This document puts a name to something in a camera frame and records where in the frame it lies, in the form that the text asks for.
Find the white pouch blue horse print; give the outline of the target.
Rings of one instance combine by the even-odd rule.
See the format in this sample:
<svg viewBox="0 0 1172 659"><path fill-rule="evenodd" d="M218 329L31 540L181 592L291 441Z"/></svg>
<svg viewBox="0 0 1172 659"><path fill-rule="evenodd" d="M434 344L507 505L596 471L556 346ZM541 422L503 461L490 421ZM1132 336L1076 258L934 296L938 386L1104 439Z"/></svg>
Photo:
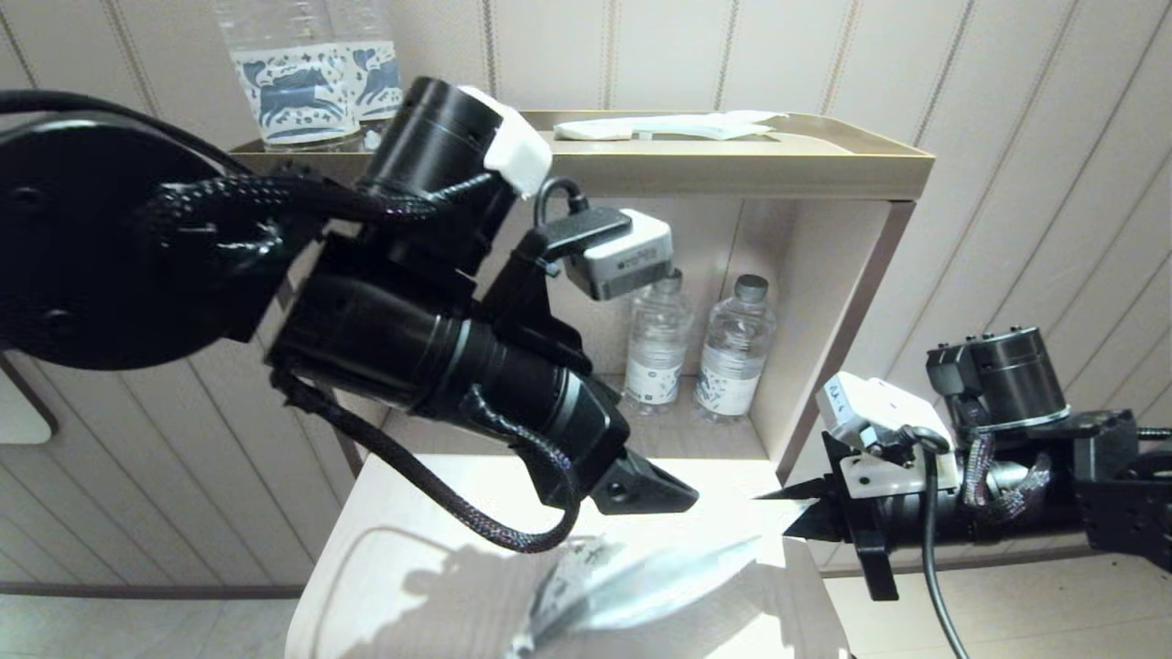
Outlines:
<svg viewBox="0 0 1172 659"><path fill-rule="evenodd" d="M500 659L534 659L564 636L661 621L750 566L761 541L749 534L699 541L599 535L573 544L534 587Z"/></svg>

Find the small capped water bottle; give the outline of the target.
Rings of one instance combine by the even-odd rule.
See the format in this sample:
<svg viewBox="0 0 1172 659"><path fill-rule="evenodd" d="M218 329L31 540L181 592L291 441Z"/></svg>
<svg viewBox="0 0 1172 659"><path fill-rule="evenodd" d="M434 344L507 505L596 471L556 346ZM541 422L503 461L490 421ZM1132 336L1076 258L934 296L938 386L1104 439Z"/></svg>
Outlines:
<svg viewBox="0 0 1172 659"><path fill-rule="evenodd" d="M708 315L691 400L709 423L737 423L751 408L778 326L766 288L761 276L738 276Z"/></svg>
<svg viewBox="0 0 1172 659"><path fill-rule="evenodd" d="M661 416L677 402L694 321L683 279L674 269L633 295L624 400L638 416Z"/></svg>

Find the beige wooden shelf unit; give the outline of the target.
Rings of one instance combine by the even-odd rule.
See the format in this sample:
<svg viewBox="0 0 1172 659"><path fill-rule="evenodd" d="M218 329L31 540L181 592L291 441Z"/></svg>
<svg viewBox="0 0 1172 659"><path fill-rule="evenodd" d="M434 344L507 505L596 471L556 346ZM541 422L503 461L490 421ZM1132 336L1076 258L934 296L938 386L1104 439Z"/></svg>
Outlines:
<svg viewBox="0 0 1172 659"><path fill-rule="evenodd" d="M748 421L696 417L691 380L668 416L633 417L631 447L700 491L691 512L602 516L580 539L758 503L792 473L816 428L815 393L841 371L933 167L929 154L841 121L792 113L749 141L553 143L554 171L597 201L669 220L677 266L703 315L737 276L764 276L781 330ZM490 546L379 458L364 461L289 619L286 659L509 659L559 552ZM561 632L533 659L852 659L808 543L781 535L711 595L627 630Z"/></svg>

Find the white folded sachet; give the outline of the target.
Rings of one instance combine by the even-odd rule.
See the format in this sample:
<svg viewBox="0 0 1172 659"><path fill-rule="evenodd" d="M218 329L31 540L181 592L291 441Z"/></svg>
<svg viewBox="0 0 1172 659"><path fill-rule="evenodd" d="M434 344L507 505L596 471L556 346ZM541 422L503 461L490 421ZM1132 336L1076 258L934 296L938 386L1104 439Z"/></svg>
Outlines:
<svg viewBox="0 0 1172 659"><path fill-rule="evenodd" d="M631 141L634 137L634 129L624 122L612 122L609 120L590 120L564 122L553 128L554 138L558 141L575 142L614 142Z"/></svg>

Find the white packet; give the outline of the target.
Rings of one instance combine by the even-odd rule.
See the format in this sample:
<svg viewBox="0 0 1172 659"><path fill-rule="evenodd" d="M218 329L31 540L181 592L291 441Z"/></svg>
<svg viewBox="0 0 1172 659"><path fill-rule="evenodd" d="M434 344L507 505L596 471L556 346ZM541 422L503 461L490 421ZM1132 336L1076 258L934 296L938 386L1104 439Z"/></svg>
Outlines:
<svg viewBox="0 0 1172 659"><path fill-rule="evenodd" d="M683 113L633 118L633 136L686 136L700 140L728 141L761 136L774 129L774 120L788 118L788 113L769 110L730 110L729 113Z"/></svg>

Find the large horse-label water bottle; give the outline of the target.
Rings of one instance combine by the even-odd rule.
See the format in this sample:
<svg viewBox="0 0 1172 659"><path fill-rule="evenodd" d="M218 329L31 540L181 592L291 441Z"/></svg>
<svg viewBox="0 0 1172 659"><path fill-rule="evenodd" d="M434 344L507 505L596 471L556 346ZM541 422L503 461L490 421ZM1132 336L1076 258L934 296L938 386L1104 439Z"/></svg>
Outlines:
<svg viewBox="0 0 1172 659"><path fill-rule="evenodd" d="M346 68L350 106L360 124L379 124L398 110L398 79L389 0L327 0Z"/></svg>
<svg viewBox="0 0 1172 659"><path fill-rule="evenodd" d="M265 147L338 145L360 124L328 0L211 0Z"/></svg>

